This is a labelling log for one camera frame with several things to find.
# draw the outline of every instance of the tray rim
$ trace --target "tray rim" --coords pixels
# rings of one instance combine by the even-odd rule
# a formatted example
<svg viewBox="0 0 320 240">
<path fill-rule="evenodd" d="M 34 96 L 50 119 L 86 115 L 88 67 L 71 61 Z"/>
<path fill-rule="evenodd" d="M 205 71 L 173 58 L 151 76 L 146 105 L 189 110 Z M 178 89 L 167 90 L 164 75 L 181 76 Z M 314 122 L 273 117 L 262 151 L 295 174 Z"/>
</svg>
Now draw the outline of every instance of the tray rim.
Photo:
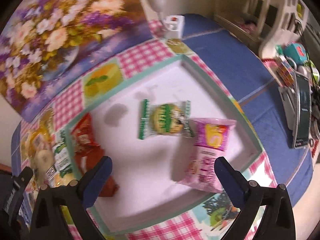
<svg viewBox="0 0 320 240">
<path fill-rule="evenodd" d="M 197 71 L 197 73 L 204 78 L 204 80 L 207 82 L 207 84 L 212 87 L 217 94 L 219 95 L 219 97 L 221 97 L 221 99 L 223 100 L 224 104 L 226 104 L 226 106 L 228 107 L 228 109 L 230 109 L 232 111 L 232 113 L 235 115 L 237 122 L 241 123 L 242 127 L 244 128 L 244 130 L 246 131 L 246 133 L 248 134 L 249 138 L 251 139 L 254 147 L 257 150 L 257 154 L 251 158 L 251 161 L 249 161 L 241 170 L 241 173 L 243 173 L 244 171 L 246 171 L 250 165 L 258 158 L 258 156 L 264 151 L 264 148 L 258 138 L 258 136 L 256 135 L 255 131 L 253 130 L 253 128 L 250 127 L 249 125 L 249 121 L 245 118 L 245 115 L 242 114 L 239 109 L 235 106 L 235 104 L 231 101 L 231 98 L 229 98 L 224 92 L 223 90 L 219 87 L 219 85 L 199 66 L 197 65 L 192 59 L 190 59 L 188 56 L 182 54 L 182 55 L 176 55 L 174 57 L 171 57 L 167 60 L 164 60 L 162 62 L 159 62 L 157 64 L 154 64 L 152 67 L 144 70 L 141 73 L 136 74 L 135 76 L 123 80 L 123 82 L 121 82 L 119 85 L 117 85 L 116 87 L 114 87 L 113 89 L 111 89 L 110 91 L 108 91 L 107 93 L 105 93 L 104 95 L 100 96 L 96 101 L 94 101 L 92 104 L 90 104 L 89 106 L 85 107 L 83 109 L 83 111 L 81 111 L 81 113 L 79 113 L 77 116 L 75 116 L 64 128 L 62 128 L 62 130 L 65 130 L 65 135 L 66 135 L 66 143 L 67 143 L 67 149 L 68 149 L 68 154 L 70 157 L 70 161 L 71 161 L 71 166 L 72 166 L 72 170 L 73 170 L 73 174 L 75 176 L 75 178 L 77 180 L 79 180 L 81 178 L 81 173 L 78 169 L 78 167 L 75 164 L 75 161 L 73 159 L 74 156 L 74 150 L 73 150 L 73 143 L 72 143 L 72 138 L 70 135 L 70 131 L 71 129 L 76 125 L 76 123 L 84 116 L 85 113 L 92 111 L 93 109 L 95 109 L 96 107 L 98 107 L 101 103 L 103 103 L 104 101 L 108 100 L 109 98 L 111 98 L 112 96 L 114 96 L 115 94 L 119 93 L 120 91 L 126 89 L 127 87 L 131 86 L 132 84 L 142 80 L 143 78 L 145 78 L 146 76 L 166 67 L 167 65 L 174 63 L 176 61 L 186 61 L 194 70 Z M 176 216 L 181 215 L 184 212 L 187 212 L 191 209 L 193 209 L 194 207 L 196 207 L 197 205 L 207 201 L 209 198 L 211 198 L 214 195 L 214 193 L 208 193 L 205 197 L 201 198 L 198 201 L 193 202 L 192 204 L 186 206 L 185 208 L 174 212 L 174 213 L 170 213 L 167 216 L 158 218 L 158 219 L 154 219 L 152 221 L 149 222 L 145 222 L 140 224 L 139 226 L 133 227 L 133 228 L 129 228 L 126 230 L 121 230 L 121 231 L 116 231 L 116 232 L 110 232 L 109 228 L 107 227 L 107 225 L 103 222 L 100 214 L 98 213 L 97 209 L 95 208 L 95 206 L 92 206 L 91 208 L 89 208 L 92 216 L 94 217 L 95 221 L 97 222 L 97 224 L 99 225 L 99 230 L 102 234 L 104 235 L 108 235 L 108 236 L 116 236 L 116 235 L 123 235 L 126 233 L 131 233 L 137 230 L 141 230 L 143 228 L 147 228 L 153 225 L 156 225 L 158 223 L 164 222 L 168 219 L 174 218 Z"/>
</svg>

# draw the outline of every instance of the white tray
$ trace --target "white tray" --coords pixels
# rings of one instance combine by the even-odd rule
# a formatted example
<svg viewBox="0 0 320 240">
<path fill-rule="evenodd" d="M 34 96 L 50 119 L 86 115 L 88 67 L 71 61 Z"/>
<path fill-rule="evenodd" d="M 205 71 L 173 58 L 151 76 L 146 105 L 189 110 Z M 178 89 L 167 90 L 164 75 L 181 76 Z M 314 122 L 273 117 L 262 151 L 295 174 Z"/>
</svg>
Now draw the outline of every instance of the white tray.
<svg viewBox="0 0 320 240">
<path fill-rule="evenodd" d="M 92 213 L 103 233 L 117 235 L 154 225 L 185 212 L 212 194 L 177 184 L 193 150 L 194 138 L 154 136 L 138 139 L 140 106 L 191 101 L 191 117 L 235 119 L 226 159 L 243 171 L 262 151 L 245 119 L 217 84 L 192 60 L 177 56 L 124 81 L 89 106 L 96 141 L 113 161 L 119 191 L 98 197 Z M 67 138 L 71 156 L 74 155 Z M 73 163 L 77 179 L 80 173 Z"/>
</svg>

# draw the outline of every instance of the screw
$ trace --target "screw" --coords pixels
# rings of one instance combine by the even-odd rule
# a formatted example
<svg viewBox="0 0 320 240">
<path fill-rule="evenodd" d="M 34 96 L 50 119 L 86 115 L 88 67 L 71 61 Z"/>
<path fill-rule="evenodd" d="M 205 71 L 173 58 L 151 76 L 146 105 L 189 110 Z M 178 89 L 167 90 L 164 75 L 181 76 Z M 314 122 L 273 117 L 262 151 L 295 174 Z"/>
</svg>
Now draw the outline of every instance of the screw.
<svg viewBox="0 0 320 240">
<path fill-rule="evenodd" d="M 285 190 L 286 189 L 286 187 L 285 187 L 285 184 L 279 184 L 279 187 L 281 188 L 281 189 L 283 189 L 283 190 Z"/>
<path fill-rule="evenodd" d="M 77 184 L 78 184 L 78 181 L 77 181 L 76 179 L 70 181 L 70 183 L 69 183 L 69 185 L 70 185 L 71 187 L 74 187 L 74 186 L 76 186 Z"/>
<path fill-rule="evenodd" d="M 40 188 L 41 188 L 42 190 L 45 190 L 45 189 L 47 189 L 47 187 L 48 187 L 47 184 L 43 184 Z"/>
<path fill-rule="evenodd" d="M 250 181 L 249 181 L 249 185 L 250 185 L 251 187 L 256 187 L 256 186 L 258 185 L 258 183 L 257 183 L 256 181 L 254 181 L 254 180 L 250 180 Z"/>
</svg>

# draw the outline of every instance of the red snack bag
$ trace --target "red snack bag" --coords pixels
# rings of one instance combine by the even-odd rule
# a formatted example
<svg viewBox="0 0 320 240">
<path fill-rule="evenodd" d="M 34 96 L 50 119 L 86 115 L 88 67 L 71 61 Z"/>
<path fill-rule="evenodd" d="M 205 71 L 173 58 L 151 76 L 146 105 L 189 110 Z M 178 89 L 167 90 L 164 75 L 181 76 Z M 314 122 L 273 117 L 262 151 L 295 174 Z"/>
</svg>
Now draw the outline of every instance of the red snack bag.
<svg viewBox="0 0 320 240">
<path fill-rule="evenodd" d="M 79 170 L 84 174 L 86 171 L 91 170 L 103 157 L 104 150 L 100 146 L 95 147 L 86 147 L 82 152 L 74 156 L 74 160 L 79 168 Z M 109 176 L 105 185 L 103 186 L 99 197 L 112 197 L 117 190 L 119 189 L 118 185 L 115 183 L 112 176 Z"/>
<path fill-rule="evenodd" d="M 73 135 L 76 143 L 79 144 L 79 148 L 81 148 L 81 146 L 99 146 L 99 144 L 97 144 L 94 139 L 90 113 L 86 113 L 81 118 L 81 120 L 72 130 L 71 134 Z"/>
</svg>

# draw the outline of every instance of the flower painting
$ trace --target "flower painting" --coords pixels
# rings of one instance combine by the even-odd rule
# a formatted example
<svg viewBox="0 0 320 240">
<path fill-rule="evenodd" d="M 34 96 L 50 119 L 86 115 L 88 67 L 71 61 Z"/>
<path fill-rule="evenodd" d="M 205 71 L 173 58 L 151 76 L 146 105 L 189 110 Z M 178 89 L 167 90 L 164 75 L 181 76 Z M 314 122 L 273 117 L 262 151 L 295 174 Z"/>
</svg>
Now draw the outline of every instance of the flower painting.
<svg viewBox="0 0 320 240">
<path fill-rule="evenodd" d="M 83 73 L 150 38 L 139 0 L 23 0 L 0 35 L 0 92 L 30 122 Z"/>
</svg>

